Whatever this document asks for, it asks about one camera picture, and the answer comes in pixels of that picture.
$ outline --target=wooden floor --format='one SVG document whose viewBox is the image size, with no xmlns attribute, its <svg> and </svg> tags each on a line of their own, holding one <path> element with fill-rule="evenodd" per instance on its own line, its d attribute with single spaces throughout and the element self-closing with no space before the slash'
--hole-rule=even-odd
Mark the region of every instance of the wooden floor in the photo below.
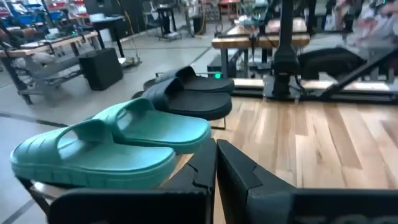
<svg viewBox="0 0 398 224">
<path fill-rule="evenodd" d="M 227 131 L 214 131 L 213 137 L 228 140 L 297 187 L 397 188 L 397 107 L 234 98 Z M 225 221 L 217 189 L 215 224 L 220 223 Z"/>
</svg>

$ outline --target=slide sandal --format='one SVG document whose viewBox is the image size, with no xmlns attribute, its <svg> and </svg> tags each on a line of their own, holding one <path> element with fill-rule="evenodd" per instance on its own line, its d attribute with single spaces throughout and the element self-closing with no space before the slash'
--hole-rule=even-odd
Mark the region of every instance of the slide sandal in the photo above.
<svg viewBox="0 0 398 224">
<path fill-rule="evenodd" d="M 231 96 L 227 93 L 186 91 L 179 78 L 150 87 L 142 97 L 149 99 L 159 111 L 208 121 L 224 118 L 232 110 Z"/>
<path fill-rule="evenodd" d="M 170 78 L 179 78 L 185 90 L 200 91 L 203 93 L 228 93 L 234 91 L 234 81 L 228 78 L 215 79 L 197 76 L 191 66 L 186 66 L 180 69 L 168 71 L 161 76 L 149 80 L 144 84 L 144 90 L 147 90 L 152 85 L 168 80 Z"/>
<path fill-rule="evenodd" d="M 115 144 L 97 119 L 29 138 L 10 158 L 19 178 L 107 189 L 156 188 L 176 166 L 173 149 Z"/>
<path fill-rule="evenodd" d="M 112 130 L 119 144 L 171 147 L 177 154 L 192 154 L 210 138 L 209 122 L 155 110 L 145 98 L 120 103 L 94 116 Z"/>
</svg>

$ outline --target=teal slide sandal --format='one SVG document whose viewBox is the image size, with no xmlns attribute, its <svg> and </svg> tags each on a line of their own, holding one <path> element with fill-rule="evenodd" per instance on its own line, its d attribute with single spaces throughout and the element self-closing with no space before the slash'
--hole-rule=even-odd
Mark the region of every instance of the teal slide sandal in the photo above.
<svg viewBox="0 0 398 224">
<path fill-rule="evenodd" d="M 145 98 L 111 106 L 94 119 L 104 121 L 119 144 L 171 147 L 177 154 L 194 153 L 211 138 L 208 121 L 156 111 Z"/>
<path fill-rule="evenodd" d="M 114 143 L 98 119 L 34 136 L 10 157 L 12 170 L 23 179 L 107 189 L 156 188 L 177 163 L 169 147 Z"/>
</svg>

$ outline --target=black speaker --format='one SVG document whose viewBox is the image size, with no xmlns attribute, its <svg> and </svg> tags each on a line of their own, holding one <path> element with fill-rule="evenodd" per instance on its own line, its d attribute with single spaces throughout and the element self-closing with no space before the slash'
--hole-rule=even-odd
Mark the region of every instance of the black speaker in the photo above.
<svg viewBox="0 0 398 224">
<path fill-rule="evenodd" d="M 123 78 L 122 67 L 114 48 L 82 55 L 80 66 L 92 90 L 106 90 Z"/>
</svg>

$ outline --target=chair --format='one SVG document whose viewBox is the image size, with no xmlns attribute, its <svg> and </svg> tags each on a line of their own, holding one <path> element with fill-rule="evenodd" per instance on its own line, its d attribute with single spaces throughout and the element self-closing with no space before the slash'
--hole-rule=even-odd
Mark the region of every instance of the chair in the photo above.
<svg viewBox="0 0 398 224">
<path fill-rule="evenodd" d="M 155 30 L 156 30 L 155 36 L 158 36 L 157 28 L 159 28 L 161 26 L 160 18 L 154 8 L 152 1 L 143 1 L 142 2 L 142 15 L 144 16 L 144 24 L 145 24 L 146 33 L 148 34 L 148 29 L 155 28 Z"/>
</svg>

